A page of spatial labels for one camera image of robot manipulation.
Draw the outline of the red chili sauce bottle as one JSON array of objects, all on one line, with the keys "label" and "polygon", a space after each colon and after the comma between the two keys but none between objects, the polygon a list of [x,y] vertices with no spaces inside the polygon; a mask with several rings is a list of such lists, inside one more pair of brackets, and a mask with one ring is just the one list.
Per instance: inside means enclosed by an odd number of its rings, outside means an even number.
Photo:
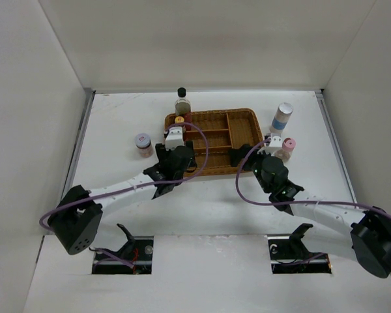
[{"label": "red chili sauce bottle", "polygon": [[175,125],[176,127],[181,127],[181,128],[183,128],[183,129],[186,129],[184,117],[182,117],[182,116],[176,116],[176,118],[174,119],[174,125]]}]

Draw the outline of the dark sauce bottle black cap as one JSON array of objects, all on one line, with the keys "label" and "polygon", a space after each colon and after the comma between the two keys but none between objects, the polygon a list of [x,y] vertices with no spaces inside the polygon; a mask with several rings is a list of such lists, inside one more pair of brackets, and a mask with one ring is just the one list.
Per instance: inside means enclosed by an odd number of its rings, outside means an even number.
[{"label": "dark sauce bottle black cap", "polygon": [[177,89],[178,99],[175,101],[175,115],[184,118],[187,123],[192,122],[192,110],[190,101],[186,97],[186,89],[180,87]]}]

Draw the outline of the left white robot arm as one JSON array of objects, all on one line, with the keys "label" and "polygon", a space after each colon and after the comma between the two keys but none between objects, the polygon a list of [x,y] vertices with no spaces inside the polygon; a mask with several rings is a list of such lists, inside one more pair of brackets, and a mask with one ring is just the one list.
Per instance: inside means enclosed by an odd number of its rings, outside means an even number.
[{"label": "left white robot arm", "polygon": [[48,226],[68,254],[79,254],[102,237],[98,232],[102,218],[170,193],[182,183],[185,173],[197,168],[191,141],[172,150],[159,143],[156,152],[158,162],[129,180],[96,190],[77,185],[65,194],[57,210],[51,212]]}]

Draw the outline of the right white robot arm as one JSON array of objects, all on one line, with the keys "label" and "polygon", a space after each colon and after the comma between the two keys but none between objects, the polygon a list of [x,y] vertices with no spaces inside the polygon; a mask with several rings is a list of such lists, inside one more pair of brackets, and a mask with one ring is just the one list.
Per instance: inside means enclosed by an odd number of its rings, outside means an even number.
[{"label": "right white robot arm", "polygon": [[230,165],[250,171],[268,201],[280,212],[310,220],[290,235],[289,250],[304,258],[326,252],[356,261],[378,278],[391,273],[391,215],[379,207],[346,201],[326,201],[289,180],[283,161],[257,144],[229,150]]}]

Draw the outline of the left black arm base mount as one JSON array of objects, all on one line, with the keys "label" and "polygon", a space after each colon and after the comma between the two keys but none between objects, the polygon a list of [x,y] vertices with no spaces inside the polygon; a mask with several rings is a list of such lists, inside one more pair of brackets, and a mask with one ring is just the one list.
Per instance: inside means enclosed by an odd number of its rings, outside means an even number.
[{"label": "left black arm base mount", "polygon": [[126,242],[117,251],[89,248],[94,252],[93,275],[150,275],[154,253],[154,237],[134,237],[128,229],[117,224]]}]

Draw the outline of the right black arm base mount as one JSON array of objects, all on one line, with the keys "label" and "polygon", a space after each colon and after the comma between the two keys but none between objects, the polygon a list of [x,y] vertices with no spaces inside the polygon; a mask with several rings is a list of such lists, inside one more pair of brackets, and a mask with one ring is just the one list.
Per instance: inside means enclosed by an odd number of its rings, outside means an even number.
[{"label": "right black arm base mount", "polygon": [[328,254],[310,252],[302,239],[313,228],[301,224],[293,233],[268,236],[271,271],[275,275],[331,274]]}]

